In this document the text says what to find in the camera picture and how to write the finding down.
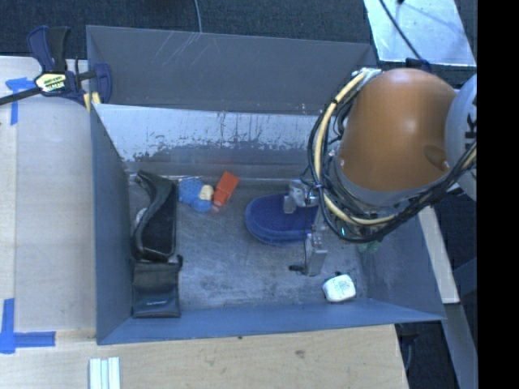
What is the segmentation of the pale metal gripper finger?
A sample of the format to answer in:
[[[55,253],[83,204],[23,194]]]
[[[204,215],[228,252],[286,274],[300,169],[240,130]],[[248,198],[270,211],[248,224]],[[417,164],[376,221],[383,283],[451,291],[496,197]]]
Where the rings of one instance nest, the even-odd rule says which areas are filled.
[[[304,249],[304,274],[306,276],[319,275],[328,255],[328,251],[324,248],[322,237],[318,233],[308,233]]]
[[[283,211],[285,214],[293,214],[299,208],[311,206],[310,191],[300,180],[291,180],[288,185],[288,193],[283,198]]]

